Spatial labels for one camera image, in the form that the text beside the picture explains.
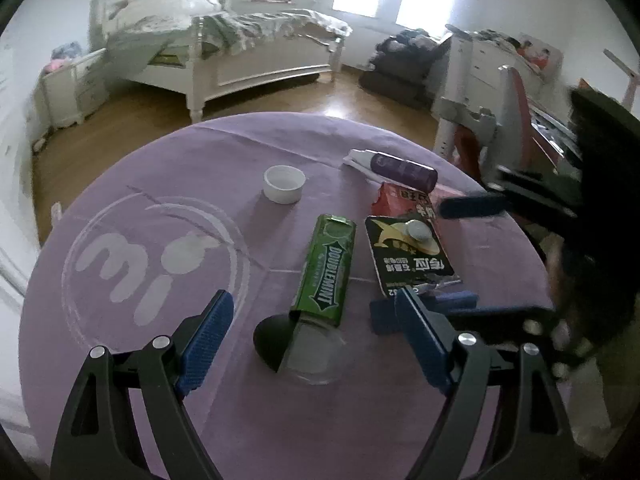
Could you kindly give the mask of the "black snack wrapper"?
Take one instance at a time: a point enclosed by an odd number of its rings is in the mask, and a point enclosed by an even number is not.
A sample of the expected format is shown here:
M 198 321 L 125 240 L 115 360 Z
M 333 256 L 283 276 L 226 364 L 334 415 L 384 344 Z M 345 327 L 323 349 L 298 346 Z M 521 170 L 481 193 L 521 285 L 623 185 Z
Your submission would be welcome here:
M 432 220 L 370 216 L 364 226 L 385 297 L 406 286 L 417 294 L 436 294 L 462 282 Z

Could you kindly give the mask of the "white study desk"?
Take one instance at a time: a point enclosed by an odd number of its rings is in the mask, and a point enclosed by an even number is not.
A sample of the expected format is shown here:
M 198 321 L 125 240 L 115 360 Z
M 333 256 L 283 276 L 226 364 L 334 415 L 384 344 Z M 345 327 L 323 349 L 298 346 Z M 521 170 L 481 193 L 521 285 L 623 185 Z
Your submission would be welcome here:
M 639 89 L 639 73 L 612 51 L 604 49 L 603 54 L 628 78 L 627 88 L 620 102 L 581 82 L 577 87 L 571 88 L 568 94 L 572 100 L 572 119 L 564 125 L 548 110 L 544 110 L 541 104 L 529 99 L 533 114 L 559 131 L 560 140 L 555 141 L 555 144 L 561 147 L 562 157 L 575 168 L 582 164 L 582 150 L 593 148 L 593 143 L 598 142 L 600 130 L 612 133 L 621 133 L 625 127 L 630 127 L 632 131 L 638 130 L 631 112 Z

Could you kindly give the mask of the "purple round tablecloth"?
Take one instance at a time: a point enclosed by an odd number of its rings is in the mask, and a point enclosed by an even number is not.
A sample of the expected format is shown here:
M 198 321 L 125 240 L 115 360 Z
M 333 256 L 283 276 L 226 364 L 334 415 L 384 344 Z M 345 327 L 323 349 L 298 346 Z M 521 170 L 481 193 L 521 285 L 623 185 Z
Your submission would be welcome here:
M 431 162 L 439 197 L 480 194 L 460 170 L 396 134 L 347 120 L 255 113 L 202 122 L 139 148 L 64 212 L 29 280 L 20 333 L 26 412 L 51 460 L 58 425 L 90 350 L 136 351 L 170 336 L 218 292 L 233 298 L 230 328 L 203 385 L 183 400 L 217 479 L 411 479 L 445 404 L 403 333 L 377 335 L 370 305 L 387 299 L 364 222 L 378 185 L 343 158 L 372 150 Z M 303 171 L 302 198 L 273 203 L 264 172 Z M 356 223 L 341 324 L 342 374 L 309 385 L 270 370 L 254 329 L 288 313 L 320 214 Z M 462 282 L 436 294 L 463 307 L 552 310 L 547 273 L 513 218 L 433 221 Z M 488 388 L 457 479 L 478 479 L 498 404 Z M 171 479 L 142 393 L 129 393 L 151 479 Z

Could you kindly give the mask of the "white wooden bed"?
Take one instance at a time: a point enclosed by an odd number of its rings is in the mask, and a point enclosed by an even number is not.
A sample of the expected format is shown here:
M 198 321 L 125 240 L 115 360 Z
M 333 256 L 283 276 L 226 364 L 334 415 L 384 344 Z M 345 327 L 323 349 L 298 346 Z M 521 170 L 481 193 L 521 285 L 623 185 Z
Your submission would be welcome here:
M 336 76 L 349 24 L 315 10 L 237 14 L 219 0 L 100 0 L 106 54 L 119 79 L 207 102 L 296 77 Z

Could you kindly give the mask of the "pink grey desk chair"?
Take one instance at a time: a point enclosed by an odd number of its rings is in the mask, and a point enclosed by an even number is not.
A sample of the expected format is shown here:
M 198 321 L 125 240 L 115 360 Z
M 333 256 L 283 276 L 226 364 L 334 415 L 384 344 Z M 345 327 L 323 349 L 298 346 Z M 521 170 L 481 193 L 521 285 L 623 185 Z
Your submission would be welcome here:
M 498 179 L 501 167 L 524 170 L 533 155 L 534 129 L 520 73 L 501 66 L 501 98 L 496 110 L 473 112 L 449 96 L 438 103 L 438 129 L 434 151 L 480 184 Z

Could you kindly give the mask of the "red snack box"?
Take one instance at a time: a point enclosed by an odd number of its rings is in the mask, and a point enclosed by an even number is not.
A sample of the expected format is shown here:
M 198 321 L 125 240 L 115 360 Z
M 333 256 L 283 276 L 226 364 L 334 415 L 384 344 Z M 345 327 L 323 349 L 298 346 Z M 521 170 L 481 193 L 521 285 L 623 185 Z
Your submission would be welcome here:
M 374 216 L 433 220 L 434 207 L 427 194 L 405 186 L 384 182 L 378 189 L 378 197 L 371 206 Z

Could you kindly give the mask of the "green doublemint gum pack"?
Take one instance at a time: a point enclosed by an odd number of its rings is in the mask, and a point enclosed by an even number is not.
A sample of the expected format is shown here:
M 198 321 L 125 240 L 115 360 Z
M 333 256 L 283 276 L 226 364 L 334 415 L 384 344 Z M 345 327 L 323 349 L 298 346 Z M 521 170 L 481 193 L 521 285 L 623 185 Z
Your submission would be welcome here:
M 334 214 L 320 214 L 312 232 L 293 312 L 329 326 L 341 324 L 356 223 Z

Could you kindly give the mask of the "white bottle cap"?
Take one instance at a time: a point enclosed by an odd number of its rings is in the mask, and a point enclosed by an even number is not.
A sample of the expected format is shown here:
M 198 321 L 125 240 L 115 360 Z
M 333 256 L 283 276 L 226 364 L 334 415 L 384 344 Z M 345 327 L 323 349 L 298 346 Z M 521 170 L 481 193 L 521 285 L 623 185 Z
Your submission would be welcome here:
M 302 170 L 286 165 L 271 166 L 264 172 L 262 192 L 273 203 L 293 205 L 302 198 L 305 183 Z

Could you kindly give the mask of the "white bedside nightstand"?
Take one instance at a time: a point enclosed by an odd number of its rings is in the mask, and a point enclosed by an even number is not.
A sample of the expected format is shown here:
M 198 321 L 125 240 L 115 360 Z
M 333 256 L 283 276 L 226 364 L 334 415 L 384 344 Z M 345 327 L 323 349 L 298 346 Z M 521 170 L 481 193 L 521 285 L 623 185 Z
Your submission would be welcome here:
M 41 79 L 53 129 L 81 125 L 108 99 L 105 50 L 75 58 Z

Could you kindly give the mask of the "clear plastic cup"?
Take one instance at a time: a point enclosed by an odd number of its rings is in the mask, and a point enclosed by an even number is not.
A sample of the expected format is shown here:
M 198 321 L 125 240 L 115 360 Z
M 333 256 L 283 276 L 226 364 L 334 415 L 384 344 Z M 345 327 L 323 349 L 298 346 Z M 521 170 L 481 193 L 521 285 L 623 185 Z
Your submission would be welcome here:
M 299 311 L 264 318 L 254 329 L 253 344 L 270 370 L 309 385 L 334 382 L 346 364 L 341 331 Z

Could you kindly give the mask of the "white drawer cabinet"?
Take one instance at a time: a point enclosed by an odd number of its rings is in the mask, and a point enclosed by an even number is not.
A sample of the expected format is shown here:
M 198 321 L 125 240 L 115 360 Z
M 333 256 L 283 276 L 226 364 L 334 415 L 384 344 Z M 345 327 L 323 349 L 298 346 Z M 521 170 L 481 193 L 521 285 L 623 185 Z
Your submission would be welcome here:
M 561 50 L 529 35 L 513 38 L 492 29 L 466 32 L 451 24 L 447 24 L 446 29 L 451 32 L 450 39 L 457 38 L 462 53 L 469 53 L 462 63 L 454 61 L 454 44 L 451 44 L 449 66 L 461 68 L 463 103 L 474 112 L 481 108 L 497 110 L 501 100 L 500 68 L 515 68 L 526 96 L 536 100 L 562 65 Z

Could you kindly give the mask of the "purple spray bottle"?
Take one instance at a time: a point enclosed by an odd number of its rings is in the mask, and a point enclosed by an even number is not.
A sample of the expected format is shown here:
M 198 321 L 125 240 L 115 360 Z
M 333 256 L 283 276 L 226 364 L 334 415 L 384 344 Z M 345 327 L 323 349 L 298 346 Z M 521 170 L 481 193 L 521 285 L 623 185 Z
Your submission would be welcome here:
M 382 152 L 350 150 L 343 162 L 371 179 L 386 179 L 423 193 L 431 193 L 438 181 L 434 168 Z

